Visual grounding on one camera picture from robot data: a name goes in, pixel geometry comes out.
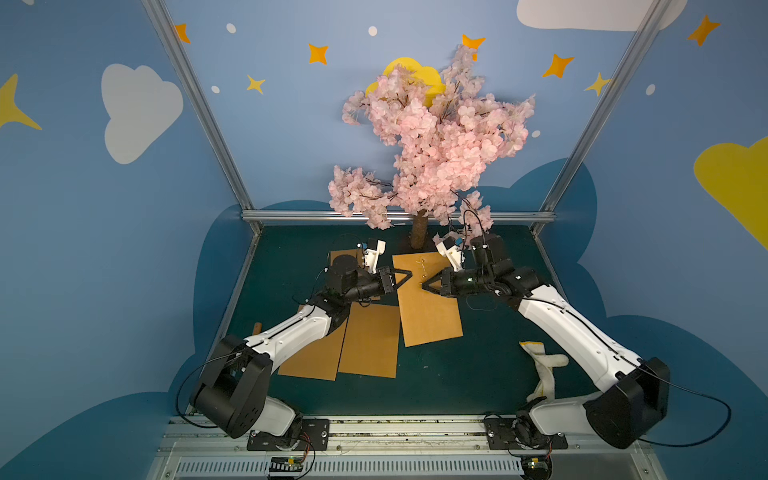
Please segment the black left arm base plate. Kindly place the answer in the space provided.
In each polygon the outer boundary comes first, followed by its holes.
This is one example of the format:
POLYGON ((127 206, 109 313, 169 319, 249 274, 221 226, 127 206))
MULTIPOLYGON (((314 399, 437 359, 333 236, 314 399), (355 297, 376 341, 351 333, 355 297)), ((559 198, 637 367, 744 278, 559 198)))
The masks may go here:
POLYGON ((248 451, 326 451, 330 437, 327 418, 301 418, 295 420, 282 436, 252 431, 247 439, 248 451))

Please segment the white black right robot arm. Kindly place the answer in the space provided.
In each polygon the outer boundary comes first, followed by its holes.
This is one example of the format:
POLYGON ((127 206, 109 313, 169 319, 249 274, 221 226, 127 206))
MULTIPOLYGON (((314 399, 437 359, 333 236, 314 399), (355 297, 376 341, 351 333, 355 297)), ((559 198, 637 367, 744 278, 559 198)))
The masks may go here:
POLYGON ((550 387, 535 394, 516 415, 522 444, 537 448, 559 434, 596 435, 626 449, 663 420, 668 411, 670 371, 657 358, 644 361, 572 307, 530 267, 517 267, 495 234, 467 244, 455 234, 437 236, 437 251, 449 265, 422 283, 448 298, 490 294, 513 307, 552 338, 596 387, 590 395, 555 398, 550 387))

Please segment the brown kraft file bag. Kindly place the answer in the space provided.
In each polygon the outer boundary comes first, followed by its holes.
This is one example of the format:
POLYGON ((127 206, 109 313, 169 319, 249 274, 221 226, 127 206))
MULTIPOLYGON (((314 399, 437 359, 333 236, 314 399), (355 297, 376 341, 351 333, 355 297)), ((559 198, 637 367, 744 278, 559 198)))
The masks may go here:
POLYGON ((395 268, 413 273, 413 277, 397 291, 405 346, 462 337, 457 300, 421 288, 425 280, 449 267, 449 262, 437 252, 394 255, 392 260, 395 268))

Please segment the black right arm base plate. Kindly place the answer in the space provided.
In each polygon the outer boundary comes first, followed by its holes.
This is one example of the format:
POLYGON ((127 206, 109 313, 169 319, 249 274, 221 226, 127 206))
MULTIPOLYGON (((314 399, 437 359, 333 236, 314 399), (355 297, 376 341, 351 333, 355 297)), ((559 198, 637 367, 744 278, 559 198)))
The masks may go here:
POLYGON ((482 424, 491 450, 549 451, 569 447, 563 434, 542 434, 527 418, 490 414, 482 419, 482 424))

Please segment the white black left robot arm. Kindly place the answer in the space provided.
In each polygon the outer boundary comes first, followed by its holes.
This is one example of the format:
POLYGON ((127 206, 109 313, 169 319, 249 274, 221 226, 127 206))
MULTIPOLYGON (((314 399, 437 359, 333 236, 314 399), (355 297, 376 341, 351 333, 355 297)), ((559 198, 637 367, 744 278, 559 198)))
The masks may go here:
POLYGON ((189 405, 211 422, 211 428, 234 439, 250 432, 297 438, 297 411, 268 395, 273 373, 342 326, 354 304, 391 294, 411 278, 409 270, 367 269, 353 256, 337 257, 326 269, 324 286, 296 314, 257 335, 221 339, 200 367, 189 405))

